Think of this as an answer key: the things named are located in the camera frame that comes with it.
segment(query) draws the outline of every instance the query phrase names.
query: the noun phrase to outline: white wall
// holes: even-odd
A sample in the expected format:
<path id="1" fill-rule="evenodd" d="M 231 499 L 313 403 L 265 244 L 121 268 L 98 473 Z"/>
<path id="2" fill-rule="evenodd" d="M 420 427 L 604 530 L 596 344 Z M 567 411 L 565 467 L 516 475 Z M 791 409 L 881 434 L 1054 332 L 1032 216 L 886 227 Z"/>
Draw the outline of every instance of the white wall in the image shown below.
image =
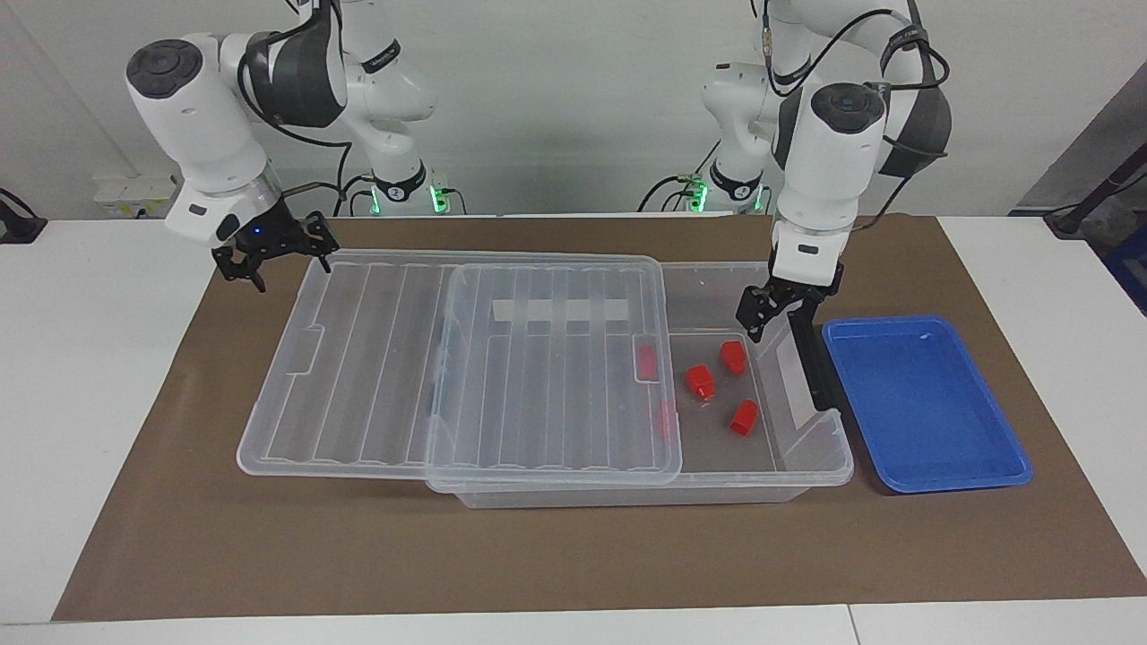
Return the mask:
<path id="1" fill-rule="evenodd" d="M 280 0 L 0 0 L 11 6 L 83 106 L 140 172 L 170 162 L 131 107 L 123 64 L 187 31 L 284 29 Z M 922 0 L 953 67 L 951 157 L 910 184 L 899 210 L 1004 215 L 1142 63 L 1147 3 Z M 692 170 L 716 138 L 699 98 L 713 63 L 751 60 L 749 8 L 720 0 L 485 0 L 388 3 L 411 57 L 432 78 L 435 117 L 416 124 L 427 160 L 474 211 L 631 210 L 656 179 Z M 828 78 L 875 64 L 840 47 Z M 2 106 L 5 124 L 42 118 Z M 327 176 L 334 153 L 257 126 L 287 180 Z M 75 145 L 67 124 L 47 133 Z M 91 172 L 122 165 L 101 154 Z M 365 169 L 365 157 L 354 155 Z M 872 211 L 890 181 L 874 181 Z"/>
<path id="2" fill-rule="evenodd" d="M 1079 138 L 1055 160 L 1021 203 L 1054 208 L 1078 202 L 1147 141 L 1147 63 L 1131 77 Z M 1147 204 L 1147 181 L 1111 201 Z"/>
<path id="3" fill-rule="evenodd" d="M 50 219 L 96 217 L 97 172 L 135 169 L 0 1 L 0 186 Z"/>

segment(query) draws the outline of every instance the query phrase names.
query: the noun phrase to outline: red block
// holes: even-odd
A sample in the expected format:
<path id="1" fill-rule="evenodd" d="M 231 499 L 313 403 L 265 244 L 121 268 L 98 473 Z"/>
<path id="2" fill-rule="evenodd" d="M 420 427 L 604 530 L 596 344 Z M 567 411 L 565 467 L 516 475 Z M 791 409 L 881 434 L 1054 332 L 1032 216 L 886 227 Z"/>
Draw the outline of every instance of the red block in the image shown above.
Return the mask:
<path id="1" fill-rule="evenodd" d="M 685 382 L 701 401 L 709 401 L 717 396 L 717 388 L 713 387 L 713 375 L 704 365 L 689 367 L 689 371 L 685 373 Z"/>
<path id="2" fill-rule="evenodd" d="M 657 350 L 651 345 L 638 348 L 638 380 L 657 380 Z"/>
<path id="3" fill-rule="evenodd" d="M 734 433 L 747 437 L 749 433 L 752 432 L 752 427 L 757 425 L 757 404 L 756 402 L 744 399 L 741 405 L 736 409 L 736 414 L 733 414 L 733 422 L 729 423 L 728 429 Z"/>
<path id="4" fill-rule="evenodd" d="M 734 375 L 740 376 L 744 373 L 744 364 L 748 357 L 744 356 L 744 347 L 741 345 L 741 341 L 721 343 L 720 359 L 725 363 L 725 367 Z"/>

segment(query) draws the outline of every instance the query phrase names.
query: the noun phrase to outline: green led light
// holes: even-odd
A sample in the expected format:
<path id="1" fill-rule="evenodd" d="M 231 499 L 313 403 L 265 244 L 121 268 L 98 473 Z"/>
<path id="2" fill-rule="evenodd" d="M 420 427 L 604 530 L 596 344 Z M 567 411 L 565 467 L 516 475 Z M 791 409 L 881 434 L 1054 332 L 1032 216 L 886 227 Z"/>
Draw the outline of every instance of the green led light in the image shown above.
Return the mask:
<path id="1" fill-rule="evenodd" d="M 447 200 L 446 195 L 443 195 L 442 191 L 432 184 L 430 185 L 430 201 L 434 203 L 435 215 L 450 210 L 450 200 Z"/>
<path id="2" fill-rule="evenodd" d="M 694 184 L 693 199 L 689 200 L 689 210 L 701 212 L 705 210 L 705 199 L 709 197 L 709 186 L 703 181 Z"/>

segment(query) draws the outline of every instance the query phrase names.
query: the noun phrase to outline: black clamp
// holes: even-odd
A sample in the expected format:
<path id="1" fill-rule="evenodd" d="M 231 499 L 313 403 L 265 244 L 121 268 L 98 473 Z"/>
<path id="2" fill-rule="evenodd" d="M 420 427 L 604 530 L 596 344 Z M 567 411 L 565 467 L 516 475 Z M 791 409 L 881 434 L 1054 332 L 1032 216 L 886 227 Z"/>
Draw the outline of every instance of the black clamp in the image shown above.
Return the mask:
<path id="1" fill-rule="evenodd" d="M 744 327 L 749 340 L 760 342 L 765 325 L 779 316 L 795 302 L 803 302 L 802 309 L 816 311 L 816 308 L 829 296 L 836 295 L 841 287 L 844 265 L 836 264 L 833 283 L 822 287 L 794 282 L 782 278 L 770 277 L 763 287 L 748 286 L 741 293 L 741 303 L 736 308 L 736 321 Z"/>
<path id="2" fill-rule="evenodd" d="M 327 256 L 338 250 L 338 241 L 319 211 L 299 222 L 291 217 L 280 200 L 270 211 L 250 220 L 235 233 L 235 243 L 211 249 L 219 273 L 227 281 L 250 280 L 259 293 L 267 290 L 259 266 L 264 261 L 290 254 L 319 258 L 322 270 L 330 273 Z M 243 258 L 235 262 L 239 250 Z"/>

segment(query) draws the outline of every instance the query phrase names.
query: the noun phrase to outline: power outlet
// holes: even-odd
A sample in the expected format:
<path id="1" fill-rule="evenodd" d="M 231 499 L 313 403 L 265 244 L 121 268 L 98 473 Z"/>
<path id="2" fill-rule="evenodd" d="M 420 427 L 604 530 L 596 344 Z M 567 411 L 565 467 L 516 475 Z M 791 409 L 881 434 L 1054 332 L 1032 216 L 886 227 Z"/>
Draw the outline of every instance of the power outlet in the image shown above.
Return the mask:
<path id="1" fill-rule="evenodd" d="M 172 177 L 110 177 L 95 181 L 95 203 L 116 219 L 162 218 L 175 193 Z"/>

